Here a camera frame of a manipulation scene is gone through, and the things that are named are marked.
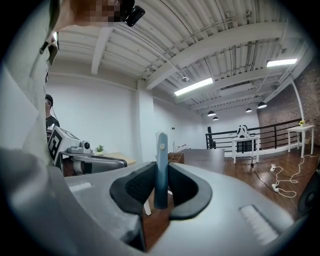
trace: desk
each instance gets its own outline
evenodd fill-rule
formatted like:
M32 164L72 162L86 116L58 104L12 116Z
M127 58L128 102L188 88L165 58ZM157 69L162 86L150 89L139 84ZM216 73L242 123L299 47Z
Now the desk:
M254 151L255 151L255 140L256 140L256 162L259 163L259 149L260 149L260 137L258 136L253 136L253 137L248 137L248 138L233 138L232 139L232 158L233 158L233 163L236 163L236 154L237 154L237 142L247 142L247 141L252 141L252 155L251 157L254 157Z
M296 127L292 127L287 129L288 131L288 152L290 153L290 145L291 145L291 137L290 137L290 133L292 132L296 132L297 136L298 136L298 149L299 149L299 133L301 133L302 135L302 146L301 146L301 158L304 158L305 155L305 144L306 144L306 131L311 131L312 134L312 139L311 139L311 155L314 153L314 137L315 137L315 126L314 125L309 125L306 127L302 127L302 126L296 126Z

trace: white ceiling beam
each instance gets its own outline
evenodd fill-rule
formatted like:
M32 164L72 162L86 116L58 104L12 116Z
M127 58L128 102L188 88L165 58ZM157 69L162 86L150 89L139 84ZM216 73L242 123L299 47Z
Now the white ceiling beam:
M262 99L263 99L263 97L254 98L254 101L250 102L246 106L246 108L252 108L253 106L256 106L257 103L262 101ZM228 108L236 108L236 107L245 106L249 102L249 100L250 99L240 100L240 101L236 101L236 102L232 102L232 103L228 103L228 104L219 105L216 107L210 107L210 108L204 109L202 111L198 111L198 114L204 115L204 114L207 114L209 111L218 112L218 111L225 110Z
M172 76L177 71L173 65L182 69L203 57L234 45L240 45L255 40L280 38L283 34L285 26L285 22L254 23L227 29L198 41L171 58L171 64L166 62L160 68L158 68L148 78L146 88L151 90L161 81ZM289 28L287 30L286 37L300 38L302 35Z
M54 65L49 68L50 77L62 78L78 78L86 80L84 83L90 84L88 80L96 81L96 83L109 84L119 86L126 89L136 90L137 81L123 73L119 73L110 69L103 69L98 75L91 74L91 65L77 61L69 61L64 59L56 59Z
M175 101L174 101L174 98L171 97L170 95L168 95L167 93L159 90L159 89L155 89L152 91L152 96L158 100L162 100L162 101L165 101L167 103L171 103L171 104L174 104Z
M196 90L192 90L190 92L187 92L185 94L182 94L180 96L177 96L175 98L175 102L179 103L179 102L183 102L186 101L188 99L197 97L201 94L205 94L207 92L212 92L213 90L217 90L217 89L221 89L227 86L231 86L237 83L242 83L245 81L250 81L250 80L255 80L255 79L260 79L260 78L264 78L265 76L279 76L281 75L282 72L279 72L277 70L268 70L267 68L262 68L262 69L257 69L257 70L253 70L253 71L249 71L249 72L245 72L245 73L241 73L241 74L237 74L237 75L233 75L224 79L220 79L218 81L214 81L212 84L200 87Z
M219 103L223 103L223 102L230 102L232 100L240 100L241 98L251 98L253 96L256 95L256 89L252 89L252 90L247 90L247 91L243 91L243 92L238 92L238 93L233 93L231 95L225 96L225 97L219 97L219 98L214 98L211 100L207 100L195 105L192 105L190 107L191 110L196 110L199 108L203 108L205 106L211 106L211 105L216 105ZM267 93L272 93L274 91L272 86L263 86L259 92L257 93L257 95L264 95Z
M271 101L274 97L276 97L279 93L281 93L288 85L291 84L292 79L296 79L303 70L309 65L309 63L313 60L313 58L316 56L316 50L313 47L309 47L307 52L304 54L302 59L299 61L299 63L296 65L294 70L292 71L292 75L288 76L282 84L268 97L264 99L264 102L267 103Z
M113 27L103 27L100 30L99 37L94 49L93 59L92 59L91 73L94 75L98 74L98 68L100 66L101 59L104 55L107 42L109 41L113 30L114 30Z

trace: camera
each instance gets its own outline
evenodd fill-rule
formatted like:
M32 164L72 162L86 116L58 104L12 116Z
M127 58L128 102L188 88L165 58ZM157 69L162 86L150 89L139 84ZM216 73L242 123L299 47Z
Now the camera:
M136 5L132 8L131 13L124 20L125 24L129 27L134 26L140 18L145 15L146 11L142 9L140 6Z
M89 141L85 141L85 140L81 141L79 147L80 147L80 148L83 148L83 153L84 153L84 154L90 154L91 151L92 151L92 150L90 149L90 142L89 142Z
M181 79L182 82L189 82L189 77L187 76L184 76L182 79Z

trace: wooden table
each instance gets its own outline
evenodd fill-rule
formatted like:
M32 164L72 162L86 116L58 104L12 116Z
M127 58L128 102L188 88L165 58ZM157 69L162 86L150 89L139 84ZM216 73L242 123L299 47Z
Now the wooden table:
M247 142L251 141L251 148L252 148L252 154L251 157L254 158L254 151L255 151L255 140L256 140L256 162L259 163L259 148L260 148L260 137L259 136L253 136L248 138L233 138L232 139L232 158L233 163L236 163L236 155L237 155L237 142Z
M217 149L183 149L184 164L222 174L225 166L225 150Z
M296 126L296 127L292 127L287 129L288 130L288 152L290 152L290 145L291 145L291 137L290 137L290 133L292 132L296 132L297 134L297 144L298 144L298 149L299 149L299 133L301 133L302 135L302 146L301 146L301 158L304 158L305 156L305 144L306 144L306 131L308 130L312 130L311 134L312 134L312 138L311 138L311 155L314 153L314 140L315 140L315 126L314 125L309 125L309 126Z

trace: white side table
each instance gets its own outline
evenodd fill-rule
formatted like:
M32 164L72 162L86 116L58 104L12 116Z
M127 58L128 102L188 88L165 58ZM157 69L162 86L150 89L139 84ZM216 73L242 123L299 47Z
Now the white side table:
M296 132L297 136L298 136L298 149L299 149L299 133L301 133L302 135L302 146L301 146L301 158L304 158L305 155L305 144L306 144L306 131L312 130L311 131L311 155L313 155L314 153L314 137L315 137L315 126L314 125L309 125L306 127L302 127L302 126L296 126L296 127L292 127L287 129L288 130L288 152L290 152L291 149L291 137L290 137L290 133L292 132Z
M237 148L237 142L247 142L252 141L252 155L251 157L254 157L254 151L255 151L255 140L256 140L256 162L259 163L259 149L260 149L260 137L253 136L249 138L233 138L232 139L232 158L233 163L236 163L236 148Z

